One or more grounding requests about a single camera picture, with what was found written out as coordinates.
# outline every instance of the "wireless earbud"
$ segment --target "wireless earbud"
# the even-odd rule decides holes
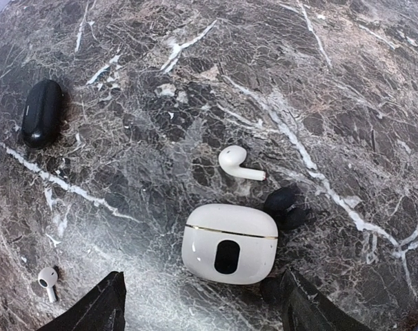
[[[54,293],[53,288],[53,286],[56,285],[57,279],[59,278],[57,276],[56,270],[50,267],[44,268],[42,271],[40,271],[37,278],[39,280],[39,285],[43,288],[46,288],[50,302],[56,302],[56,294]]]
[[[240,146],[229,146],[221,151],[218,156],[218,162],[221,169],[230,176],[263,181],[266,179],[266,173],[261,170],[241,168],[239,165],[246,160],[247,152]]]

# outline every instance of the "white marble vein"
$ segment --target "white marble vein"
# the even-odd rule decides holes
[[[216,22],[217,20],[214,20],[206,29],[204,29],[204,31],[201,34],[196,36],[193,40],[182,43],[181,45],[179,45],[178,43],[174,43],[172,45],[172,53],[170,54],[168,60],[161,66],[160,70],[164,70],[165,73],[171,71],[174,68],[175,64],[177,64],[181,52],[186,48],[194,45],[196,42],[202,40],[204,36],[206,36],[207,33],[210,31],[210,29],[214,27]]]
[[[223,107],[222,105],[220,105],[219,103],[217,104],[217,107],[220,110],[223,110],[226,114],[229,114],[230,116],[238,119],[240,122],[246,124],[247,126],[259,129],[259,130],[263,130],[265,132],[272,132],[272,133],[276,133],[279,132],[278,130],[274,130],[274,129],[269,129],[269,128],[264,128],[263,125],[258,122],[254,123],[252,121],[249,121],[247,118],[245,118],[244,116],[241,116],[240,114],[237,114],[236,112],[233,112],[232,110],[229,110],[225,107]]]
[[[85,200],[88,200],[88,201],[94,203],[94,205],[96,205],[96,206],[102,205],[103,207],[108,209],[116,217],[121,217],[123,219],[130,219],[131,221],[136,221],[137,223],[139,223],[139,220],[135,219],[134,217],[132,217],[130,215],[120,213],[117,208],[114,208],[111,205],[109,205],[108,202],[106,202],[105,199],[96,198],[96,197],[92,196],[91,194],[89,194],[83,188],[81,188],[77,185],[71,185],[71,184],[67,183],[66,181],[64,181],[63,179],[61,179],[57,176],[54,176],[53,174],[50,174],[49,172],[46,172],[46,171],[42,170],[37,164],[31,163],[31,162],[25,160],[22,155],[20,155],[15,150],[7,147],[7,145],[5,143],[3,143],[2,141],[0,141],[0,146],[7,152],[7,154],[13,156],[21,165],[25,166],[25,168],[29,169],[30,171],[32,171],[35,174],[38,174],[44,181],[56,184],[67,192],[75,193],[75,194],[79,195],[80,197],[83,197]]]
[[[416,227],[415,231],[413,231],[413,233],[409,237],[407,237],[407,238],[405,238],[404,240],[401,241],[399,246],[408,245],[412,241],[416,240],[417,237],[418,237],[418,226]]]
[[[317,43],[318,43],[319,51],[321,52],[321,54],[323,55],[323,57],[326,59],[327,65],[329,67],[332,67],[332,61],[330,60],[330,57],[328,57],[326,51],[324,50],[324,47],[322,46],[321,39],[319,38],[318,34],[315,32],[315,29],[313,29],[312,21],[308,18],[308,15],[307,15],[307,12],[306,12],[306,9],[305,9],[304,4],[302,4],[302,3],[298,3],[298,4],[299,4],[299,7],[301,8],[301,11],[303,12],[304,19],[306,20],[307,29],[311,33],[313,33],[313,35],[315,36],[315,38],[317,40]]]
[[[407,282],[408,287],[410,288],[411,292],[413,293],[413,295],[415,297],[417,297],[417,292],[412,284],[411,281],[411,276],[410,276],[410,270],[408,269],[408,264],[407,264],[407,256],[406,256],[406,251],[398,251],[395,255],[395,257],[398,257],[401,259],[402,261],[402,267],[404,268],[404,272],[405,272],[405,280]]]
[[[108,70],[109,68],[110,68],[110,65],[109,64],[105,64],[103,67],[101,67],[100,69],[98,69],[96,71],[96,73],[91,77],[91,79],[86,82],[86,85],[93,84],[97,80],[97,78],[99,78],[99,76],[101,74],[103,74],[106,70]]]
[[[363,26],[361,24],[359,24],[359,27],[364,30],[367,31],[368,33],[370,33],[372,36],[375,36],[376,38],[378,38],[380,41],[386,43],[387,45],[390,46],[390,48],[392,50],[395,50],[396,48],[398,48],[398,46],[396,46],[394,43],[392,43],[391,41],[388,41],[387,39],[385,39],[383,36],[380,36],[377,33],[374,33],[372,30],[370,30],[369,28],[367,28],[366,26]]]
[[[57,245],[59,245],[60,243],[62,243],[61,241],[58,241],[58,240],[54,239],[48,233],[45,233],[45,235],[51,240],[52,244],[54,245],[54,248],[56,248]]]
[[[278,3],[278,5],[280,5],[282,8],[285,8],[287,10],[290,10],[292,12],[296,12],[297,14],[299,14],[299,11],[296,8],[293,8],[292,6],[287,6],[282,3]]]
[[[45,194],[45,200],[46,203],[48,204],[48,207],[50,207],[50,210],[52,211],[52,205],[54,205],[55,200],[52,199],[52,190],[50,187],[45,188],[45,190],[43,191],[43,193]]]
[[[76,48],[74,49],[74,52],[78,52],[80,48],[80,41],[82,39],[83,27],[85,26],[85,22],[86,22],[86,14],[88,13],[88,6],[89,6],[89,3],[86,4],[85,12],[83,14],[82,20],[79,25],[79,31],[77,33],[77,40],[76,40]]]

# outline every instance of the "marble surface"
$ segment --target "marble surface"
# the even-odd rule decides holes
[[[27,150],[41,79],[68,91],[61,138]],[[265,182],[229,177],[245,147]],[[0,15],[0,330],[33,330],[112,270],[127,330],[280,330],[257,286],[180,257],[205,203],[261,208],[297,187],[290,265],[373,330],[418,320],[418,1],[16,0]],[[36,282],[57,265],[60,302]]]

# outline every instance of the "charging case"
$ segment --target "charging case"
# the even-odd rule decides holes
[[[254,284],[272,270],[277,242],[277,225],[264,212],[239,205],[203,205],[186,222],[181,257],[201,278]]]

